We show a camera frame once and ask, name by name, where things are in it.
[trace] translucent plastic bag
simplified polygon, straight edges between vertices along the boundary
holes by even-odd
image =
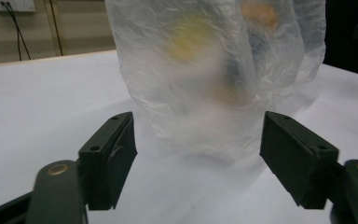
[[[308,28],[324,35],[324,11],[291,0],[105,2],[129,93],[171,148],[231,159],[256,153],[274,92],[299,71],[314,76],[323,58],[323,40],[306,44],[317,38],[304,37],[313,34],[297,18],[309,13],[317,22]],[[308,59],[305,49],[319,54]]]

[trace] yellow object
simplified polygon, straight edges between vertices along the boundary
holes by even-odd
[[[168,52],[178,61],[192,61],[212,37],[213,27],[207,16],[200,13],[185,16],[172,28]]]

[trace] orange object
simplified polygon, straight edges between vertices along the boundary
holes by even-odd
[[[244,19],[275,29],[278,16],[274,7],[262,3],[242,3],[241,12]]]

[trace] dark background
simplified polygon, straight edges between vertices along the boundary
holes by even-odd
[[[326,1],[324,63],[358,73],[358,0]]]

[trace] brass screw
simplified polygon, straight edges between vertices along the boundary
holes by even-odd
[[[68,165],[66,164],[53,165],[48,169],[48,175],[60,175],[66,170],[68,170]]]

